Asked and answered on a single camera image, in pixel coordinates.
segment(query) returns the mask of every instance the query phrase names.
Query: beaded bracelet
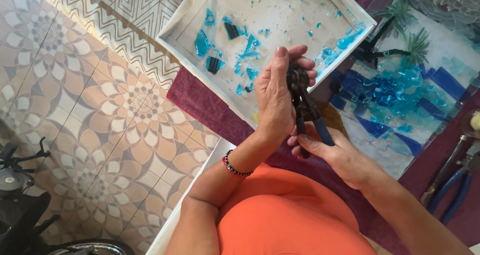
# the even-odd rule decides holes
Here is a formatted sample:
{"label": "beaded bracelet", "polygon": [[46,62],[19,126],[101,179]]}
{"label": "beaded bracelet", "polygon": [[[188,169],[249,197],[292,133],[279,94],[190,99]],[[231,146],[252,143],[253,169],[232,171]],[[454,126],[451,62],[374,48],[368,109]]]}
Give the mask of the beaded bracelet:
{"label": "beaded bracelet", "polygon": [[247,177],[247,176],[250,176],[252,175],[252,173],[254,173],[255,170],[251,171],[251,172],[247,172],[247,173],[241,173],[241,172],[237,172],[232,166],[230,166],[229,164],[229,154],[232,152],[233,150],[229,150],[226,155],[224,157],[222,157],[222,161],[223,161],[223,164],[225,165],[226,169],[231,172],[233,175],[235,176],[240,176],[240,177]]}

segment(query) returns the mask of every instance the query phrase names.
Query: green plastic plant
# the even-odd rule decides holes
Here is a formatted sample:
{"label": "green plastic plant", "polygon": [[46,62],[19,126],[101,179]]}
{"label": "green plastic plant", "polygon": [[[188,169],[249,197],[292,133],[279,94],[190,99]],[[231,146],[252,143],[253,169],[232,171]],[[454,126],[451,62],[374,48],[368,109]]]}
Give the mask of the green plastic plant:
{"label": "green plastic plant", "polygon": [[422,28],[417,34],[408,34],[407,51],[410,52],[410,65],[418,65],[423,61],[428,63],[425,57],[428,54],[430,42],[425,42],[429,34]]}
{"label": "green plastic plant", "polygon": [[392,5],[389,5],[386,9],[372,14],[372,16],[379,16],[389,19],[389,22],[392,23],[395,30],[397,30],[398,33],[402,35],[403,39],[406,40],[407,37],[405,36],[404,27],[407,25],[407,20],[418,20],[415,16],[410,14],[409,11],[409,0],[394,0]]}

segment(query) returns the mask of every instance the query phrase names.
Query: woman's right hand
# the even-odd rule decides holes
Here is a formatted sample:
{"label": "woman's right hand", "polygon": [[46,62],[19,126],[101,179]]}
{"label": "woman's right hand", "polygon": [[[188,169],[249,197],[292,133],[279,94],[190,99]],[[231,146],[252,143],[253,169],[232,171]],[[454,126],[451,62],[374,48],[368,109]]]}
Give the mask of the woman's right hand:
{"label": "woman's right hand", "polygon": [[360,191],[376,185],[379,179],[385,179],[387,173],[371,158],[353,146],[345,136],[336,129],[328,127],[335,146],[323,144],[312,122],[305,123],[306,135],[297,136],[297,127],[293,129],[288,145],[292,154],[303,159],[300,146],[312,154],[323,158],[347,185]]}

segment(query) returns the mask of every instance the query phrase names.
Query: orange shirt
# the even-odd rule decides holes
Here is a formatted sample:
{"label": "orange shirt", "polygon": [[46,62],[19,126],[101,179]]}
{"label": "orange shirt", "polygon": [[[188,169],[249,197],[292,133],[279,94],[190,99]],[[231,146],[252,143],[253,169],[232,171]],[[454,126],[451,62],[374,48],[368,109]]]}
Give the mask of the orange shirt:
{"label": "orange shirt", "polygon": [[262,164],[220,209],[221,255],[375,255],[350,208],[331,190]]}

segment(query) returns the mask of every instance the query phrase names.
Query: hand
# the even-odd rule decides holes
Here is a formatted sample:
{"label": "hand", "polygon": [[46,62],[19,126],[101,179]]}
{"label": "hand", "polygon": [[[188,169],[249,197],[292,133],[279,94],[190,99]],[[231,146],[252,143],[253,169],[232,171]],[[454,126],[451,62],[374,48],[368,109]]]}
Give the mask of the hand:
{"label": "hand", "polygon": [[292,154],[303,159],[300,145],[316,156],[323,158],[333,170],[353,189],[366,190],[387,173],[375,161],[353,146],[345,136],[336,129],[327,127],[335,146],[323,144],[312,122],[305,123],[306,135],[297,137],[297,127],[287,141],[293,146]]}
{"label": "hand", "polygon": [[295,109],[287,87],[289,63],[305,69],[310,79],[309,85],[315,85],[317,71],[312,70],[315,62],[302,56],[307,46],[294,46],[290,49],[279,47],[275,56],[255,79],[259,121],[257,131],[268,141],[282,143],[295,126]]}

